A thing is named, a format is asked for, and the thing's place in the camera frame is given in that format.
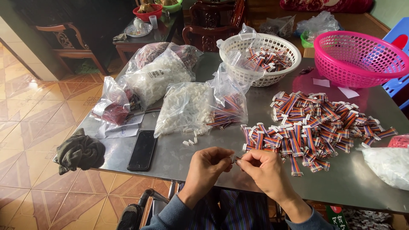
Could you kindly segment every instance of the red bowl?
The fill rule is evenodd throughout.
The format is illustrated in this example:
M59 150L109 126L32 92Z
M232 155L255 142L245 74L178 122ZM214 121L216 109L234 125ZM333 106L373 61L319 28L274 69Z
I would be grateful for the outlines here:
M138 10L140 7L136 7L135 9L133 9L133 13L134 15L136 15L138 18L142 19L144 22L150 22L149 20L149 16L151 15L155 15L156 19L159 20L159 18L162 16L162 5L159 4L151 4L151 6L155 9L154 12L150 12L150 13L145 13L145 14L140 14L138 13Z

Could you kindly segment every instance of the pink plastic basket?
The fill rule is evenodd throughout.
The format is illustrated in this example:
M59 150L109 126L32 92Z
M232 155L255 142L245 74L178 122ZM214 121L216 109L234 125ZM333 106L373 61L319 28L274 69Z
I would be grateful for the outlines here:
M409 74L409 57L370 35L326 32L315 39L314 47L319 74L342 86L367 88Z

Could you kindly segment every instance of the sleeve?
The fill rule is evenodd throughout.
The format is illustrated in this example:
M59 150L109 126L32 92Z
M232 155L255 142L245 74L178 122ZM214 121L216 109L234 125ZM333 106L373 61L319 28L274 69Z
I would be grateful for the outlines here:
M294 223L291 222L290 218L285 215L285 221L287 222L288 226L292 230L310 230L310 229L317 229L317 230L339 230L339 228L335 225L331 225L327 221L322 218L321 214L317 212L313 207L312 214L310 218L302 223Z
M151 224L141 230L185 229L192 218L193 211L175 195L158 215L152 217Z

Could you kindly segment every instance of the barcode label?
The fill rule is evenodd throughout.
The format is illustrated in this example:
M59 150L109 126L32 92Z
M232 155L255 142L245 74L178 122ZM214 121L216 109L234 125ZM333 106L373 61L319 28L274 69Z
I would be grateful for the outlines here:
M156 71L148 72L148 75L149 75L151 78L155 78L155 77L157 77L157 76L164 75L164 74L165 74L165 73L164 73L162 70L156 70Z

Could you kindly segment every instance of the person's left hand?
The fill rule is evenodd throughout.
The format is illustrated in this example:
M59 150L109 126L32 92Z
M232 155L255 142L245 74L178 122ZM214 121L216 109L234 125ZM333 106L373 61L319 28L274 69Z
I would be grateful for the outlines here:
M189 173L183 189L178 194L179 199L190 209L204 197L216 183L222 172L229 172L230 155L233 150L211 147L195 152L190 161Z

